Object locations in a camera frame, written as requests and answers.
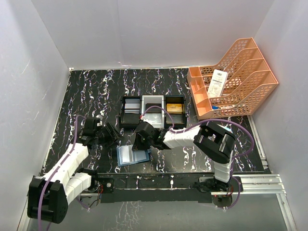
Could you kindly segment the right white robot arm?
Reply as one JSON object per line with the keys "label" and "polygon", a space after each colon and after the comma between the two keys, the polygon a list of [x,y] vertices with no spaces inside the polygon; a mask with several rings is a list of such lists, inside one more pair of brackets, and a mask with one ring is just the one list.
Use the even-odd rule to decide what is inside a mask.
{"label": "right white robot arm", "polygon": [[206,120],[183,129],[158,129],[141,122],[135,129],[134,151],[154,147],[171,150],[178,147],[197,147],[214,162],[214,179],[228,183],[236,137],[224,127]]}

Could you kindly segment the white magnetic stripe card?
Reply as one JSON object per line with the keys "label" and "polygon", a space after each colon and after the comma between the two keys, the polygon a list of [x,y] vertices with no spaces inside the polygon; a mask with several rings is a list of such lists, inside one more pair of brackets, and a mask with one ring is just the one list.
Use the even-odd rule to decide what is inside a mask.
{"label": "white magnetic stripe card", "polygon": [[131,114],[139,114],[140,113],[140,99],[125,99],[124,103],[124,112]]}

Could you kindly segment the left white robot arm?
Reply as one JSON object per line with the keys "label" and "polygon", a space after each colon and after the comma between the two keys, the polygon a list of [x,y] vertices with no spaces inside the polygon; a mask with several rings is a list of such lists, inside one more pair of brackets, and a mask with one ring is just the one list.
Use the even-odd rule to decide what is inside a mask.
{"label": "left white robot arm", "polygon": [[83,125],[75,121],[75,131],[66,152],[54,167],[43,176],[34,176],[28,188],[27,216],[38,222],[59,224],[68,206],[84,190],[93,188],[96,171],[78,167],[89,156],[91,149],[110,147],[119,139],[119,132],[103,117],[84,117]]}

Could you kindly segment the orange mesh file organizer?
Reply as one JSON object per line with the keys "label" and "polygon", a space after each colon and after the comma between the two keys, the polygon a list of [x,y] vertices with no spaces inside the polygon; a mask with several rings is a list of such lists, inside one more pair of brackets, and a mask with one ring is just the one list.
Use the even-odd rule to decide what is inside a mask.
{"label": "orange mesh file organizer", "polygon": [[[228,73],[220,97],[209,96],[215,70]],[[236,40],[215,65],[190,67],[187,81],[199,120],[252,115],[279,84],[253,38]]]}

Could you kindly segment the blue leather card holder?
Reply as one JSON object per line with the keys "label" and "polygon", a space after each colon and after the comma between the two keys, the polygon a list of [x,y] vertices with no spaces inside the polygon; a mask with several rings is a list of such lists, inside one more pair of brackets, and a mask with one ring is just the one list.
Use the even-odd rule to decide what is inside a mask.
{"label": "blue leather card holder", "polygon": [[143,163],[143,162],[147,162],[147,161],[150,160],[151,150],[149,150],[149,149],[145,150],[145,151],[133,151],[132,150],[133,161],[129,162],[129,163],[122,163],[121,160],[120,160],[120,155],[119,155],[119,147],[120,146],[118,146],[116,148],[117,163],[118,163],[119,167]]}

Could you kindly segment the three-compartment black white tray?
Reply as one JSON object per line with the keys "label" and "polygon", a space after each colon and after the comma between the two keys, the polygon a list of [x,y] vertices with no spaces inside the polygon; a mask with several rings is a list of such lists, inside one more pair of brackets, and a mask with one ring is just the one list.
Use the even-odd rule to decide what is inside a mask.
{"label": "three-compartment black white tray", "polygon": [[150,123],[154,128],[185,128],[187,113],[184,96],[142,95],[123,96],[119,115],[119,126],[135,129],[140,120]]}

